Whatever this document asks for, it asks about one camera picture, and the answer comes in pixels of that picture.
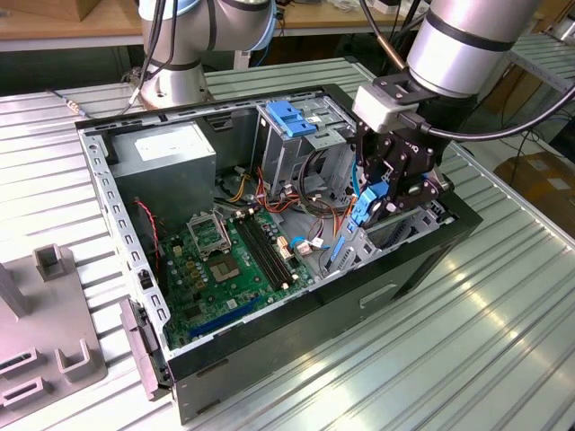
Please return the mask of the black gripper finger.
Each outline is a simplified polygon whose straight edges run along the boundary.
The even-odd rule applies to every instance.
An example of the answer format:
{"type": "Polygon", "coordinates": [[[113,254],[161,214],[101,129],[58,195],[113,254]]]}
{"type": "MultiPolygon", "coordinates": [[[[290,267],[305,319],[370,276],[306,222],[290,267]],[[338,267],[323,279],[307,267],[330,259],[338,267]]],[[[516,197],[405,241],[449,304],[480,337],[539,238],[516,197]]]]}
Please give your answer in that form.
{"type": "Polygon", "coordinates": [[[386,193],[376,191],[376,196],[384,196],[387,201],[395,201],[398,197],[399,171],[394,167],[391,158],[394,141],[389,134],[378,134],[365,122],[360,121],[356,135],[356,166],[361,170],[358,184],[358,196],[369,186],[380,188],[379,183],[386,186],[386,193]]]}
{"type": "Polygon", "coordinates": [[[430,202],[454,187],[451,180],[444,177],[422,176],[411,185],[403,184],[385,205],[387,212],[402,212],[430,202]]]}

